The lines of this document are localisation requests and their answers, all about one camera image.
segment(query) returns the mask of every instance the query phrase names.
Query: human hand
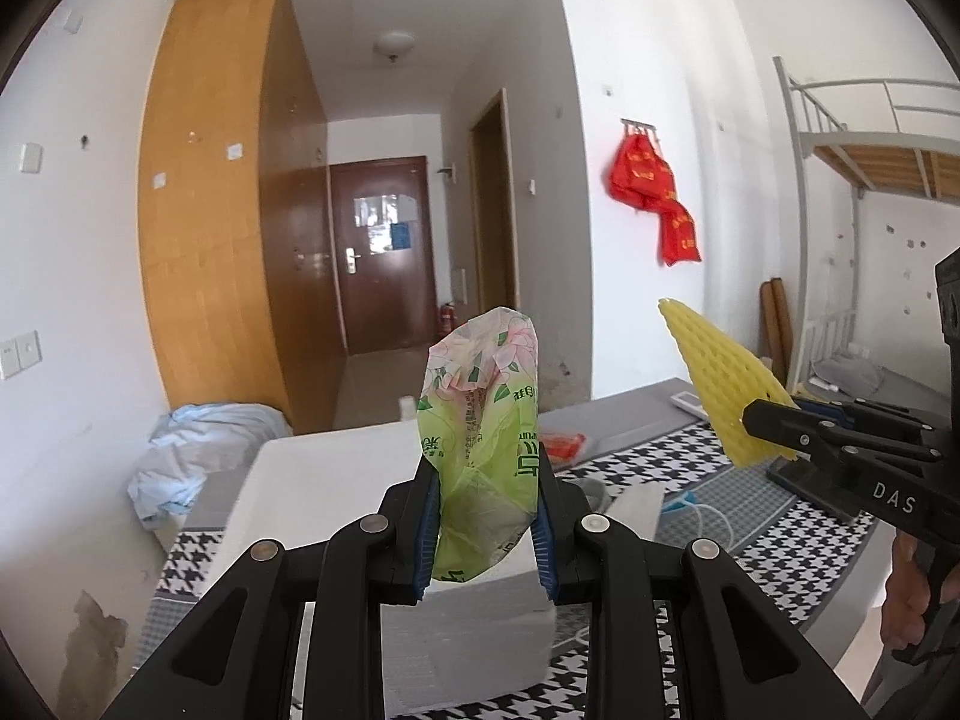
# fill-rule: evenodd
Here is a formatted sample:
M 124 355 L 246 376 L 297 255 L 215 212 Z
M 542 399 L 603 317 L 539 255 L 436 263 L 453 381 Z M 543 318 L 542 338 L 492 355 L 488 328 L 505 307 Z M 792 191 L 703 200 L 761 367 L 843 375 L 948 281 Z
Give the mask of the human hand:
M 930 605 L 930 585 L 915 560 L 917 543 L 908 533 L 897 533 L 894 539 L 894 567 L 887 580 L 887 598 L 880 623 L 880 639 L 894 650 L 920 644 L 926 632 L 923 613 Z M 960 599 L 960 565 L 944 580 L 940 603 L 957 599 Z

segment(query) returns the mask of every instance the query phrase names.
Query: wooden wardrobe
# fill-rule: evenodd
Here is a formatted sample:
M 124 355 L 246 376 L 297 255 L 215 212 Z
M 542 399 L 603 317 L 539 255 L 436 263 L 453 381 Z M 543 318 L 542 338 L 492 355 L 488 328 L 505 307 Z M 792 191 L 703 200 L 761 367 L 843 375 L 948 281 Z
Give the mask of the wooden wardrobe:
M 344 365 L 326 119 L 291 0 L 177 0 L 139 165 L 147 315 L 171 408 L 330 428 Z

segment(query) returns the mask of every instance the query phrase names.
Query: red hanging decoration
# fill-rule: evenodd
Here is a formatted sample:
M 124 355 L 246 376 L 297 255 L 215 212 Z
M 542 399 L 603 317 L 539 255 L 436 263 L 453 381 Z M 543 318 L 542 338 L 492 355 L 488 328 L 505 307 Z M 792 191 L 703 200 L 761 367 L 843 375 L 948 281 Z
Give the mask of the red hanging decoration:
M 677 199 L 673 170 L 656 153 L 645 133 L 624 137 L 613 160 L 607 187 L 613 199 L 659 215 L 659 256 L 667 266 L 702 262 L 693 219 Z

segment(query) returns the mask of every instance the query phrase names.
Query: ceiling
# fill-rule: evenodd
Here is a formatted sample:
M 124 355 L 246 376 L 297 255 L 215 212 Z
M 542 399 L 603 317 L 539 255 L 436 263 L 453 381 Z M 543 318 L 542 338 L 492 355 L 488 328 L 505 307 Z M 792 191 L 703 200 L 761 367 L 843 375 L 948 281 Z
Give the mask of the ceiling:
M 496 24 L 519 0 L 293 0 L 330 121 L 439 113 Z M 395 65 L 373 52 L 384 32 L 416 45 Z

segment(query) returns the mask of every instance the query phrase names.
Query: door frame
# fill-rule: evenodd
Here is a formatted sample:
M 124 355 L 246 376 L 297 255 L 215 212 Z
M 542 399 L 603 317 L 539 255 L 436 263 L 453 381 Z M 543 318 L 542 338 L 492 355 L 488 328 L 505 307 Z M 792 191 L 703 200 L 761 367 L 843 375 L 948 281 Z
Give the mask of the door frame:
M 350 351 L 350 341 L 349 341 L 349 332 L 347 331 L 347 312 L 344 309 L 344 295 L 340 286 L 340 245 L 337 242 L 337 229 L 336 229 L 336 215 L 333 211 L 333 203 L 336 201 L 333 196 L 333 172 L 338 167 L 361 167 L 364 165 L 410 165 L 417 163 L 422 167 L 421 171 L 421 181 L 419 182 L 419 187 L 421 192 L 424 195 L 424 214 L 421 219 L 421 230 L 424 235 L 424 240 L 426 243 L 426 265 L 427 265 L 427 276 L 429 278 L 429 290 L 431 295 L 431 302 L 437 303 L 437 273 L 436 273 L 436 260 L 433 250 L 433 226 L 432 226 L 432 209 L 430 208 L 430 176 L 429 176 L 429 160 L 425 154 L 415 154 L 413 156 L 406 157 L 384 157 L 382 159 L 362 159 L 356 160 L 353 162 L 336 162 L 329 163 L 326 168 L 328 169 L 328 210 L 330 218 L 330 239 L 331 245 L 333 247 L 333 260 L 334 260 L 334 274 L 336 276 L 337 283 L 337 304 L 340 311 L 340 319 L 342 322 L 342 329 L 344 334 L 344 348 L 347 349 L 347 357 L 352 354 Z M 434 324 L 436 325 L 436 306 L 433 312 Z
M 514 284 L 514 308 L 520 311 L 520 246 L 517 240 L 517 197 L 514 191 L 514 156 L 512 156 L 510 140 L 510 117 L 507 110 L 507 90 L 500 87 L 491 100 L 484 105 L 480 115 L 473 120 L 467 131 L 467 141 L 469 141 L 469 160 L 470 160 L 470 207 L 473 213 L 473 254 L 476 261 L 477 273 L 477 309 L 481 308 L 480 300 L 483 295 L 483 247 L 480 241 L 480 213 L 477 196 L 477 160 L 476 148 L 473 144 L 476 137 L 474 130 L 477 129 L 480 122 L 487 117 L 487 114 L 500 106 L 500 127 L 503 131 L 503 151 L 507 159 L 507 207 L 510 212 L 510 240 L 512 250 L 512 261 L 509 263 L 512 269 L 512 283 Z

